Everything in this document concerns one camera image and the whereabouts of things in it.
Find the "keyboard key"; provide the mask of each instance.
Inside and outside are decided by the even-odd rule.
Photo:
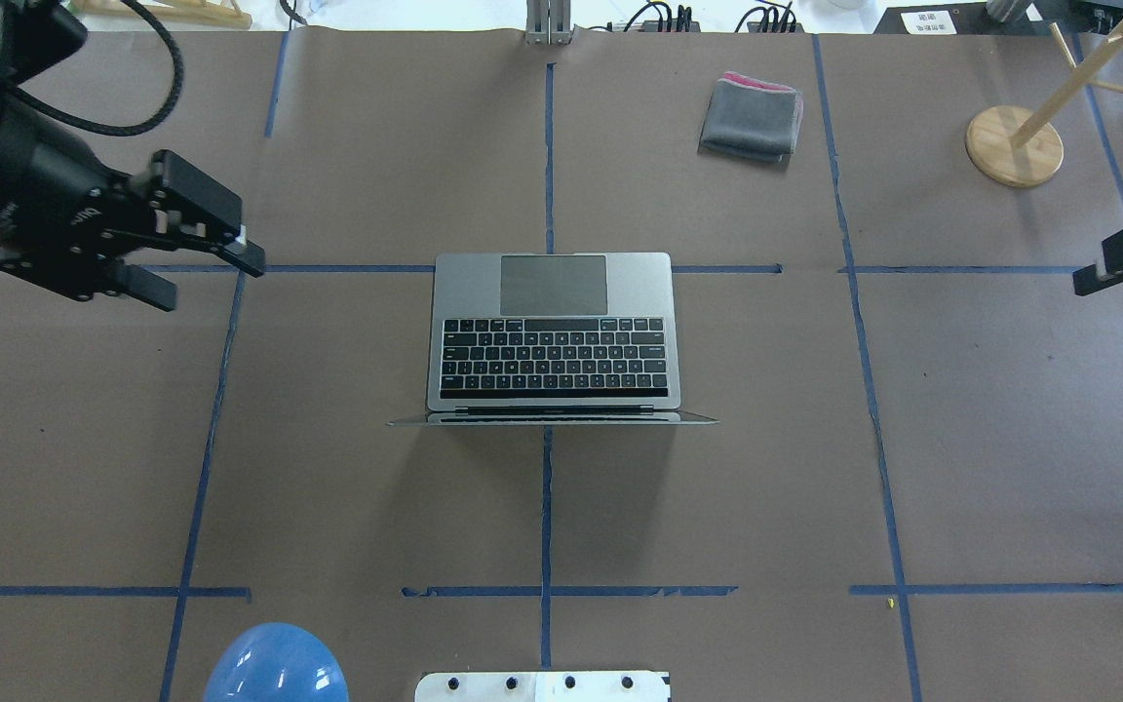
[[[596,329],[596,320],[527,320],[527,331],[587,331]]]

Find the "label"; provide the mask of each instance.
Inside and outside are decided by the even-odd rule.
[[[923,12],[900,12],[909,34],[956,34],[956,26],[946,10]]]

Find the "wooden stand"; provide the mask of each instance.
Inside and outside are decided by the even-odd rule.
[[[1060,28],[1052,26],[1052,34],[1056,35],[1056,43],[1063,48],[1070,65],[1075,65],[1072,54],[1068,53],[1063,36],[1060,36]],[[973,164],[1004,185],[1032,188],[1051,180],[1063,164],[1065,144],[1049,120],[1086,84],[1123,92],[1123,85],[1095,80],[1099,69],[1121,48],[1123,19],[1112,28],[1104,45],[1079,65],[1075,65],[1065,84],[1038,111],[1031,112],[1024,107],[998,106],[973,117],[965,133],[965,147]]]

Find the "laptop trackpad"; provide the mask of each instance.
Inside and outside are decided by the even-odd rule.
[[[604,256],[500,257],[500,313],[609,314]]]

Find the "laptop hinge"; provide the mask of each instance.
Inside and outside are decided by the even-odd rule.
[[[459,414],[638,414],[651,413],[656,409],[651,404],[588,404],[583,408],[458,408]]]

